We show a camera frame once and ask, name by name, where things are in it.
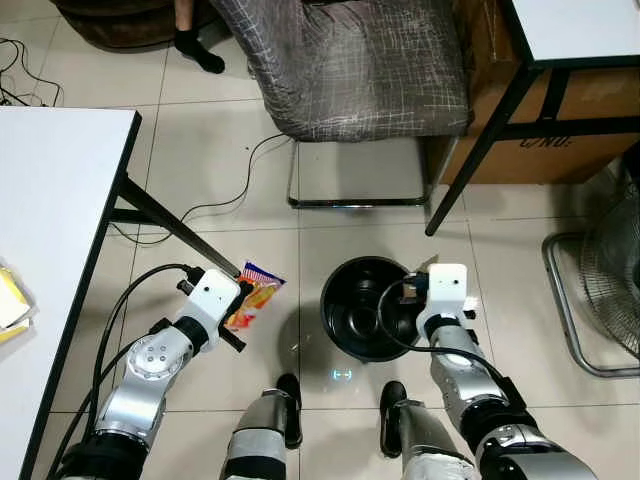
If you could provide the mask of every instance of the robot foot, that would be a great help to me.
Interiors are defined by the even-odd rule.
[[[400,382],[391,381],[384,386],[380,398],[380,449],[385,457],[397,458],[402,453],[400,441],[400,414],[393,408],[396,403],[407,399],[407,391]]]
[[[295,375],[286,373],[278,379],[276,388],[288,394],[292,399],[287,404],[287,427],[284,440],[289,450],[295,450],[302,443],[302,429],[300,427],[302,394],[300,393],[300,382]]]

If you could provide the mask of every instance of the gray patterned chair cover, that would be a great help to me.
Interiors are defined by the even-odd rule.
[[[458,135],[470,117],[450,0],[211,0],[269,114],[309,142]]]

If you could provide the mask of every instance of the black sock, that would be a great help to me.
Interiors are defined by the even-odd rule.
[[[176,30],[174,43],[179,51],[198,62],[203,70],[211,73],[224,72],[224,60],[202,46],[198,41],[197,30]]]

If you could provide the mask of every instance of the tile floor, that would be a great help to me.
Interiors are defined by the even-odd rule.
[[[242,188],[249,150],[277,133],[233,39],[215,45],[227,71],[212,76],[168,44],[128,53],[98,50],[85,43],[46,0],[3,0],[0,35],[23,40],[31,70],[63,85],[60,106],[141,112],[144,121],[129,172],[176,213],[198,202],[233,196]],[[215,37],[215,32],[205,36]],[[6,50],[0,47],[0,59],[4,55]],[[51,101],[49,86],[13,75],[15,89]],[[411,147],[381,144],[376,149],[385,148],[397,152]],[[359,183],[361,170],[356,166],[366,155],[343,152],[341,158],[346,155],[354,162],[345,164],[334,158],[338,150],[325,146],[301,155],[301,192],[353,194],[347,186],[350,180],[355,190],[366,189]],[[427,238],[423,213],[415,209],[291,210],[285,191],[292,153],[288,142],[276,141],[263,149],[244,203],[212,208],[190,221],[236,264],[253,260],[284,277],[287,284],[243,334],[249,344],[245,353],[238,355],[221,345],[197,358],[176,382],[145,480],[217,478],[242,410],[284,371],[299,375],[304,401],[305,442],[299,452],[289,454],[289,479],[400,478],[400,462],[383,459],[377,448],[376,405],[382,385],[401,379],[413,397],[449,424],[429,377],[428,359],[410,354],[388,364],[365,365],[341,353],[324,335],[318,313],[322,285],[333,268],[359,255],[387,256],[408,268],[433,255],[465,263],[471,294],[480,299],[475,328],[481,344],[487,356],[516,380],[542,430],[586,460],[601,480],[640,478],[640,382],[598,380],[573,364],[540,254],[545,236],[584,223],[589,208],[607,191],[606,174],[579,187],[469,187],[439,234]],[[318,154],[329,157],[326,164],[314,162]],[[385,181],[389,163],[384,157],[375,161],[366,163],[368,176],[374,183]],[[407,174],[392,186],[410,190],[415,175]],[[436,198],[444,191],[439,189]],[[126,228],[144,241],[161,233],[149,227],[140,232],[134,226]],[[115,230],[109,231],[34,479],[44,478],[61,433],[87,389],[102,319],[114,299],[132,276],[170,261],[207,266],[173,238],[156,247],[136,247]],[[176,310],[182,301],[174,289],[177,279],[171,274],[158,276],[131,298],[110,344],[111,353]],[[580,324],[592,358],[628,362],[584,318]],[[333,369],[351,370],[352,380],[333,381],[329,375]],[[220,386],[226,393],[220,393]],[[466,452],[459,438],[457,444]]]

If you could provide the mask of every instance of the person's foot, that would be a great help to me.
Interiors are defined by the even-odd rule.
[[[176,29],[174,44],[180,52],[198,62],[203,70],[210,73],[224,72],[224,60],[202,46],[198,41],[197,30]]]
[[[284,443],[289,450],[294,450],[302,443],[302,429],[300,427],[302,394],[300,393],[300,382],[292,373],[286,373],[278,379],[276,388],[291,397],[291,402],[287,405],[287,427],[284,434]]]
[[[384,386],[380,396],[380,450],[385,457],[397,458],[402,453],[400,440],[400,413],[395,405],[407,399],[407,391],[400,382],[391,381]]]

